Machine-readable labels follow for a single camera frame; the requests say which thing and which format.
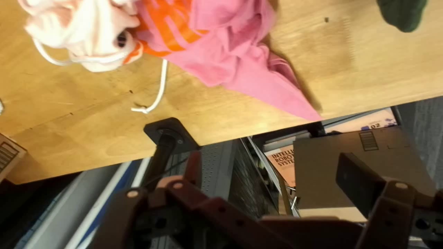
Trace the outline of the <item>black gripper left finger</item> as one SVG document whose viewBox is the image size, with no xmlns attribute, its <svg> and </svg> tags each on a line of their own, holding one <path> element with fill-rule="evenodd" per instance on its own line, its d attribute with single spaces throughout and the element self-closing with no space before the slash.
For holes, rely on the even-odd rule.
<svg viewBox="0 0 443 249">
<path fill-rule="evenodd" d="M 201 186 L 202 159 L 199 150 L 192 150 L 189 153 L 183 178 L 195 186 Z"/>
</svg>

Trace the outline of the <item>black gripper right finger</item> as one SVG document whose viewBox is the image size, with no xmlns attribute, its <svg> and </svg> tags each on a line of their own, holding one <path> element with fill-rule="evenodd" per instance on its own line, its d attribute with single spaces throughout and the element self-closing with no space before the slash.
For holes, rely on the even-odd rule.
<svg viewBox="0 0 443 249">
<path fill-rule="evenodd" d="M 368 217 L 386 181 L 354 153 L 340 153 L 335 181 L 358 211 Z"/>
</svg>

